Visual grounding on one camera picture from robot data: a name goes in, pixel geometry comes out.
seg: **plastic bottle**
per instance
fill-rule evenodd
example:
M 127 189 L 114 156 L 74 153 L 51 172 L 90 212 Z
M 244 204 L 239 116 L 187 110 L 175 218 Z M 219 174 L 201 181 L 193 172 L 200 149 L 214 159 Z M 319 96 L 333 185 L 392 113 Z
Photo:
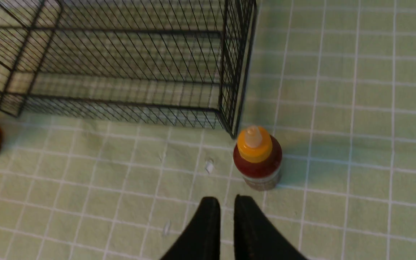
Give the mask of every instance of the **plastic bottle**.
M 238 135 L 234 163 L 252 189 L 273 189 L 280 181 L 282 148 L 266 129 L 252 125 Z

